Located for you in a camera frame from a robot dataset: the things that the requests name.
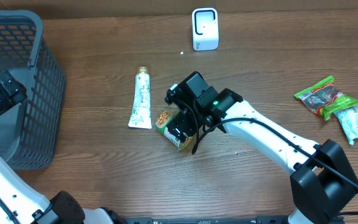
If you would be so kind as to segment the cup noodles container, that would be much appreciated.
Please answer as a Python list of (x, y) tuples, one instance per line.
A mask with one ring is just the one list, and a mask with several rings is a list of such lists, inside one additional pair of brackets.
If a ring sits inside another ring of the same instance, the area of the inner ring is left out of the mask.
[(182, 135), (185, 137), (185, 140), (181, 141), (178, 137), (180, 133), (179, 128), (173, 128), (173, 130), (170, 131), (168, 129), (169, 124), (174, 124), (174, 115), (170, 111), (164, 111), (157, 118), (155, 126), (159, 132), (161, 132), (178, 148), (179, 151), (185, 149), (187, 145), (189, 145), (193, 137), (182, 132)]

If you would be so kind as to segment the colourful candy bag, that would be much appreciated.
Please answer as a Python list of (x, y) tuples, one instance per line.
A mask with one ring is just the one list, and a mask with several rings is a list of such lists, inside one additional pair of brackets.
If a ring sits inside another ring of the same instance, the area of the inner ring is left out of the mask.
[(334, 87), (333, 76), (295, 93), (294, 97), (302, 101), (312, 113), (321, 115), (325, 121), (329, 120), (334, 112), (358, 105), (358, 99)]

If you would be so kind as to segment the teal snack packet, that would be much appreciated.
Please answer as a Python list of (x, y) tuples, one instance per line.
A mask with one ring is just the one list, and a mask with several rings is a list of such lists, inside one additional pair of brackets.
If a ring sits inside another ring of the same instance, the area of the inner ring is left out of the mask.
[(358, 139), (358, 105), (335, 111), (334, 115), (338, 118), (346, 138), (350, 145)]

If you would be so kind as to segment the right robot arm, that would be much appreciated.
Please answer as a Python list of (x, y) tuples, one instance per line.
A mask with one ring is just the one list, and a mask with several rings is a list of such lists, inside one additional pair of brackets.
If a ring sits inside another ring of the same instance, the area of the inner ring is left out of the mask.
[(220, 130), (251, 144), (290, 178), (295, 211), (288, 223), (331, 223), (358, 193), (357, 177), (336, 142), (300, 137), (257, 112), (226, 88), (217, 92), (198, 72), (167, 90), (165, 102), (180, 110), (166, 127), (180, 143)]

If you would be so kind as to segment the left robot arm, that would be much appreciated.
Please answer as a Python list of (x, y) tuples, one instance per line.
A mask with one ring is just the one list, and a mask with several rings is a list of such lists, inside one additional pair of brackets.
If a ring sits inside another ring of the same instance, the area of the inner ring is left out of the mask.
[[(0, 74), (0, 115), (27, 98), (27, 90), (9, 71)], [(124, 223), (105, 207), (85, 209), (66, 191), (51, 200), (27, 185), (0, 156), (0, 223)]]

